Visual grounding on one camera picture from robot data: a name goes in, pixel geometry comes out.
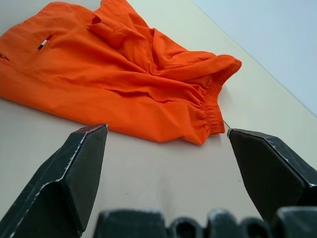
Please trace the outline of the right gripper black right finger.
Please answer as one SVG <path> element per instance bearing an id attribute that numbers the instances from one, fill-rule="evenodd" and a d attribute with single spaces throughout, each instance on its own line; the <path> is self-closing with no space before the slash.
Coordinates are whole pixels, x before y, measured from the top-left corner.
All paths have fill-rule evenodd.
<path id="1" fill-rule="evenodd" d="M 227 136 L 247 193 L 265 221 L 281 207 L 317 207 L 317 170 L 281 139 L 235 128 Z"/>

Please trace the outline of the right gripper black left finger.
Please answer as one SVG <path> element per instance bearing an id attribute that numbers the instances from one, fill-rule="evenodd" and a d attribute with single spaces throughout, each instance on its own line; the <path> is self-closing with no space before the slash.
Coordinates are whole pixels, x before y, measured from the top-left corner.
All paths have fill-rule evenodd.
<path id="1" fill-rule="evenodd" d="M 0 238 L 81 238 L 99 188 L 107 133 L 106 124 L 71 133 L 0 220 Z"/>

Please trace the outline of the orange knitted garment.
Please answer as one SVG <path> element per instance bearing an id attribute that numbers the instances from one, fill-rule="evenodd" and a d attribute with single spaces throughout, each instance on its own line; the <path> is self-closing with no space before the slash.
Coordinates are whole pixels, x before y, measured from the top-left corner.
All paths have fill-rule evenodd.
<path id="1" fill-rule="evenodd" d="M 0 36 L 0 98 L 155 142 L 201 145 L 225 127 L 218 96 L 241 68 L 150 28 L 126 0 L 51 2 Z"/>

